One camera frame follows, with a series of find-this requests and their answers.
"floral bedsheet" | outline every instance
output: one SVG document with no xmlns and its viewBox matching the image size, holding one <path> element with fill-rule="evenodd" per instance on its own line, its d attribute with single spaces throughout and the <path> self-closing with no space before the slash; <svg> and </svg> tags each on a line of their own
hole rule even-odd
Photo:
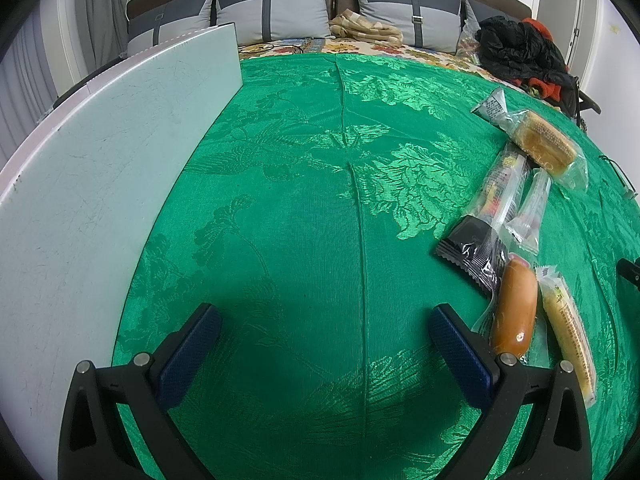
<svg viewBox="0 0 640 480">
<path fill-rule="evenodd" d="M 366 41 L 350 40 L 339 38 L 337 40 L 314 40 L 306 38 L 304 40 L 278 40 L 271 43 L 259 43 L 242 47 L 239 51 L 240 59 L 250 59 L 252 57 L 285 56 L 287 54 L 307 54 L 310 52 L 322 52 L 324 54 L 364 54 L 365 56 L 387 56 L 410 59 L 420 63 L 449 68 L 457 72 L 465 72 L 480 76 L 487 81 L 503 84 L 523 92 L 520 88 L 498 79 L 487 70 L 474 64 L 463 61 L 451 54 L 403 45 L 400 48 L 379 46 Z"/>
</svg>

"pillow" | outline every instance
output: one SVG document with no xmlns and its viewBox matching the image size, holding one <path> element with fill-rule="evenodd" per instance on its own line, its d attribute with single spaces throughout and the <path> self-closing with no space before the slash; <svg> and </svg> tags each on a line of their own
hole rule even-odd
<svg viewBox="0 0 640 480">
<path fill-rule="evenodd" d="M 460 36 L 461 0 L 358 0 L 372 22 L 395 25 L 405 43 L 455 53 Z"/>
<path fill-rule="evenodd" d="M 513 16 L 508 15 L 506 12 L 494 9 L 493 7 L 489 7 L 488 5 L 476 2 L 475 0 L 465 0 L 465 7 L 467 19 L 469 18 L 469 15 L 472 14 L 476 22 L 478 23 L 492 16 L 503 16 L 504 18 L 506 18 L 507 20 L 511 20 L 512 22 L 520 21 L 518 18 L 514 18 Z"/>
<path fill-rule="evenodd" d="M 216 0 L 216 23 L 231 22 L 238 45 L 331 34 L 325 0 Z"/>
<path fill-rule="evenodd" d="M 148 10 L 129 22 L 127 55 L 211 26 L 213 0 L 172 0 Z"/>
</svg>

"green floral bedspread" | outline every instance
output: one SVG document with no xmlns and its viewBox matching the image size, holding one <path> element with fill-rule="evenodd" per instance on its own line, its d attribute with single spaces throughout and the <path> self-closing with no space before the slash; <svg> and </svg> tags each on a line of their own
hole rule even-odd
<svg viewBox="0 0 640 480">
<path fill-rule="evenodd" d="M 350 54 L 246 60 L 242 77 L 153 227 L 113 361 L 155 349 L 213 303 L 221 339 L 171 416 L 218 480 L 431 479 L 479 415 L 425 320 L 447 302 L 472 325 L 486 307 L 433 248 L 506 142 L 469 113 L 497 84 Z M 552 188 L 540 264 L 565 275 L 591 341 L 601 480 L 639 413 L 640 295 L 615 273 L 619 258 L 640 256 L 639 209 L 567 118 L 505 92 L 510 107 L 569 133 L 589 162 L 587 193 Z"/>
</svg>

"blue gripper pad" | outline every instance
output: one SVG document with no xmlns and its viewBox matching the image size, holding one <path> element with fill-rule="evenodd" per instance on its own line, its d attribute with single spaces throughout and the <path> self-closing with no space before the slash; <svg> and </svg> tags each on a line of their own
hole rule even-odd
<svg viewBox="0 0 640 480">
<path fill-rule="evenodd" d="M 493 361 L 494 355 L 486 342 L 473 334 L 448 304 L 431 311 L 428 329 L 466 402 L 474 408 L 487 410 L 493 402 L 500 368 Z M 472 345 L 480 346 L 480 355 Z"/>
<path fill-rule="evenodd" d="M 222 318 L 215 307 L 202 305 L 180 332 L 169 334 L 158 347 L 154 356 L 161 351 L 165 342 L 173 342 L 175 345 L 175 350 L 155 381 L 156 401 L 161 410 L 166 412 L 180 404 L 200 365 L 220 336 L 221 326 Z M 174 335 L 176 339 L 181 339 L 177 344 L 170 339 Z"/>
</svg>

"white board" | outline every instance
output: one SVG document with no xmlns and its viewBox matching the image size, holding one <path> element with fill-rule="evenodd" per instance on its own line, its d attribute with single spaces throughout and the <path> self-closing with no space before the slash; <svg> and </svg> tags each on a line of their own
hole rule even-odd
<svg viewBox="0 0 640 480">
<path fill-rule="evenodd" d="M 242 85 L 233 25 L 110 70 L 55 110 L 0 172 L 0 409 L 45 480 L 57 478 L 74 366 L 110 365 L 162 204 Z"/>
</svg>

